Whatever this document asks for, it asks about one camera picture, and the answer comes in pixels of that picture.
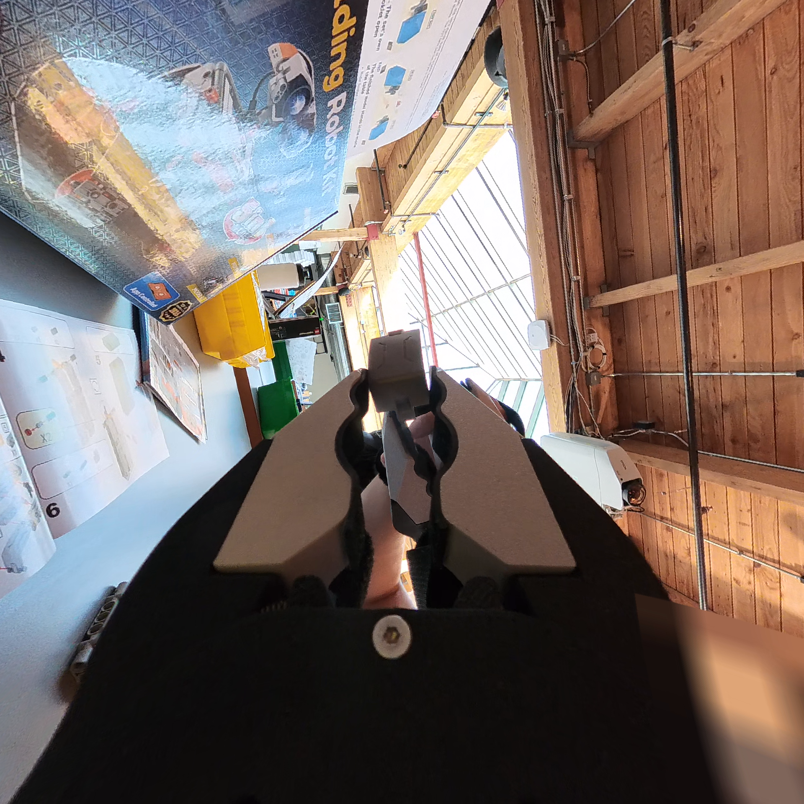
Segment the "white instruction booklet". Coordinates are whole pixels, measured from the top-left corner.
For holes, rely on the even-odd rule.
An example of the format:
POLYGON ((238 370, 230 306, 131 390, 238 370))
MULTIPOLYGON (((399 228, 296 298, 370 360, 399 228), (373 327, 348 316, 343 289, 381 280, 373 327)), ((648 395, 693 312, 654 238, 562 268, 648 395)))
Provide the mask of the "white instruction booklet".
POLYGON ((169 456, 137 339, 1 303, 1 594, 169 456))

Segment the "black thin pole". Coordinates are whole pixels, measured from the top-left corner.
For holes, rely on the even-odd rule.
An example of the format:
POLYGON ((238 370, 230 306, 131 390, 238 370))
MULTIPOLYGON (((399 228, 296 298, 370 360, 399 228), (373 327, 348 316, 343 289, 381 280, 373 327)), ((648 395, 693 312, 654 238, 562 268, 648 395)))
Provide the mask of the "black thin pole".
POLYGON ((670 172, 672 232, 675 247, 676 282, 678 290, 678 320, 684 400, 688 427, 688 460, 691 482, 691 506, 696 551, 698 605, 710 609, 706 542, 703 527, 700 488, 698 428, 696 419, 695 377, 692 359, 691 317, 688 300, 687 261, 683 217, 682 178, 678 136, 678 103, 676 92, 675 39, 671 24, 670 2, 660 1, 660 31, 662 73, 667 117, 667 159, 670 172))

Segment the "grey perforated beam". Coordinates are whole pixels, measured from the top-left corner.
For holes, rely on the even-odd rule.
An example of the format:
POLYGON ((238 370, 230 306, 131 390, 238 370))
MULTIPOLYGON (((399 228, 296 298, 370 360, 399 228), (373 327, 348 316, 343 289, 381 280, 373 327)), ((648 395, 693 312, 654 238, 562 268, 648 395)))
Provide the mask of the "grey perforated beam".
POLYGON ((68 663, 67 673, 72 677, 76 684, 80 684, 86 669, 92 658, 96 644, 106 627, 108 619, 112 616, 114 610, 117 608, 120 598, 125 593, 129 583, 127 581, 121 582, 115 587, 106 589, 106 595, 101 601, 99 607, 95 611, 88 628, 80 639, 73 656, 68 663))

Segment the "white printed instruction sheet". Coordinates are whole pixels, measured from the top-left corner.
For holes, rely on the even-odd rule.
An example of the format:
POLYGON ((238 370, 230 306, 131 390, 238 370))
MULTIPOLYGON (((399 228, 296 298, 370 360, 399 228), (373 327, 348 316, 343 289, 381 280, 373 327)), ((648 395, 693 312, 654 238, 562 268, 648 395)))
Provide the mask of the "white printed instruction sheet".
POLYGON ((489 1, 370 1, 347 157, 422 126, 437 110, 489 1))

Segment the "long black carton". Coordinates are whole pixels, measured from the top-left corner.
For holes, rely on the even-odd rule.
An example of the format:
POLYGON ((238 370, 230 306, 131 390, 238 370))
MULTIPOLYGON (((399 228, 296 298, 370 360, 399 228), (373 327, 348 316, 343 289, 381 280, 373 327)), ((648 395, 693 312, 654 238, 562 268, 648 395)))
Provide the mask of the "long black carton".
POLYGON ((268 332, 274 343, 312 338, 322 333, 322 321, 319 316, 272 319, 268 321, 268 332))

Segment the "grey curved building panel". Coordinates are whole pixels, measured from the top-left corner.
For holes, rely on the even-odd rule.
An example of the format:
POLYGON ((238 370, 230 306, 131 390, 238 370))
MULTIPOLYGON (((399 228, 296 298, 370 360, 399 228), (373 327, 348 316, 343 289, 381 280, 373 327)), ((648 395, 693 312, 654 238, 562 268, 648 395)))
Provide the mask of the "grey curved building panel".
POLYGON ((417 542, 428 527, 436 471, 407 425, 430 411, 419 331, 398 330, 373 339, 367 371, 376 410, 384 415, 382 439, 393 525, 417 542))

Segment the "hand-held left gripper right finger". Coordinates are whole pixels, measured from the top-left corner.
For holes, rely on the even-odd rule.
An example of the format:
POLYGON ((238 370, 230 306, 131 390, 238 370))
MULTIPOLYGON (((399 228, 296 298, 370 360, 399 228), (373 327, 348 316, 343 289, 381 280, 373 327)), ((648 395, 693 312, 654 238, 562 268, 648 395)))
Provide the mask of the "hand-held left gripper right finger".
POLYGON ((505 592, 522 576, 563 576, 577 562, 518 431, 492 403, 431 370, 433 450, 429 608, 450 608, 474 578, 505 592))

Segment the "yellow parts bin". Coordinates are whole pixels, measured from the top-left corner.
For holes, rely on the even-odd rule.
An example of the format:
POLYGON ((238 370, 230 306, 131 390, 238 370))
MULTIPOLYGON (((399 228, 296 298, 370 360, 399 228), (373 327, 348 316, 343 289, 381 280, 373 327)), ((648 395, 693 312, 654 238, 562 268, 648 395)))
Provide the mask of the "yellow parts bin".
POLYGON ((249 273, 194 310, 202 350, 236 368, 275 357, 263 296, 249 273))

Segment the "skylight window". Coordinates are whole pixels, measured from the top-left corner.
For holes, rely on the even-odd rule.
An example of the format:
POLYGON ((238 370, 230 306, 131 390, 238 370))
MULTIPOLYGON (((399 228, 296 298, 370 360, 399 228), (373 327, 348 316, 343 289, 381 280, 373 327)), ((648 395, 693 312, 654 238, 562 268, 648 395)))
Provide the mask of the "skylight window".
POLYGON ((472 379, 549 432, 540 355, 528 343, 536 306, 515 141, 510 133, 419 231, 437 364, 472 379))

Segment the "red pipe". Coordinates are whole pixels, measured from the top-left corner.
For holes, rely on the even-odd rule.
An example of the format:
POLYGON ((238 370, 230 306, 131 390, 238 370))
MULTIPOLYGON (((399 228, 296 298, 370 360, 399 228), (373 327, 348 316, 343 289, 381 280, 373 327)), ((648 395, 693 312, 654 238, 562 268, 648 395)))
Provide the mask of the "red pipe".
POLYGON ((425 325, 428 333, 428 346, 431 356, 431 364, 432 366, 439 367, 439 359, 437 355, 437 344, 436 344, 436 336, 433 327, 433 318, 431 315, 431 309, 429 304, 428 298, 428 286, 427 280, 425 276, 425 266, 424 266, 424 259, 423 254, 421 251, 420 246, 420 236, 418 232, 414 232, 413 234, 413 244, 415 248, 415 253, 417 257, 417 269, 418 269, 418 277, 420 282, 420 291, 422 297, 422 304, 425 314, 425 325))

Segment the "green bin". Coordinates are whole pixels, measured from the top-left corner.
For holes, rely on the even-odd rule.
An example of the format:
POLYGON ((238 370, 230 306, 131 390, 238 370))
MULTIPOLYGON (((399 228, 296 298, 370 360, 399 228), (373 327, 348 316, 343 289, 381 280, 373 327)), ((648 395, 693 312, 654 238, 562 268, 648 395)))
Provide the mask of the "green bin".
POLYGON ((286 341, 277 341, 273 348, 274 357, 271 364, 275 380, 270 384, 261 385, 256 390, 260 429, 263 437, 269 440, 300 412, 286 341))

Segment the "small illustrated leaflet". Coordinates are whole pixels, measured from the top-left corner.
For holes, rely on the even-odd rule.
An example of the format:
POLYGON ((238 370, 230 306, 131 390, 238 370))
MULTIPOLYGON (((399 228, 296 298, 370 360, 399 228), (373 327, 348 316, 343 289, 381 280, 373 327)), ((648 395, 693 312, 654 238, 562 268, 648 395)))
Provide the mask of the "small illustrated leaflet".
POLYGON ((200 367, 173 327, 138 311, 142 381, 186 431, 206 441, 200 367))

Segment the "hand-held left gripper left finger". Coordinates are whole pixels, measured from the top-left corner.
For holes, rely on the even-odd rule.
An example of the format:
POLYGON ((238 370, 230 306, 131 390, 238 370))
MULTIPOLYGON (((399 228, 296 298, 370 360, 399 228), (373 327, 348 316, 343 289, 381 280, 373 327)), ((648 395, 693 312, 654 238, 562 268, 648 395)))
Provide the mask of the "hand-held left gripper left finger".
POLYGON ((271 441, 214 561, 224 573, 314 576, 339 606, 361 606, 371 541, 361 503, 367 371, 358 369, 271 441))

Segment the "person's right forearm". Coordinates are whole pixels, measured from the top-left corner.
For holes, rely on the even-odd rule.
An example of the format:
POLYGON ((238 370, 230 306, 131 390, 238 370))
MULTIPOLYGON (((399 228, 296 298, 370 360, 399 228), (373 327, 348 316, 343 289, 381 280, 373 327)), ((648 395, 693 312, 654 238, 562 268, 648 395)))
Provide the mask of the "person's right forearm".
POLYGON ((377 476, 361 494, 363 515, 374 551, 373 566, 363 603, 365 609, 416 609, 416 601, 401 581, 405 536, 394 528, 388 488, 377 476))

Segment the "grey desk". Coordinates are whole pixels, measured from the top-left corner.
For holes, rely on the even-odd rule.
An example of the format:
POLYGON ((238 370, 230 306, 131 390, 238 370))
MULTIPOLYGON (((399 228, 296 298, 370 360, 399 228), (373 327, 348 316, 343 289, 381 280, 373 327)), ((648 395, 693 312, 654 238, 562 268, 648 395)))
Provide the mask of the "grey desk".
POLYGON ((202 352, 192 315, 175 327, 201 369, 206 442, 159 408, 169 457, 59 537, 55 556, 2 598, 2 802, 64 715, 70 692, 63 672, 104 590, 131 579, 173 523, 251 448, 234 370, 202 352))

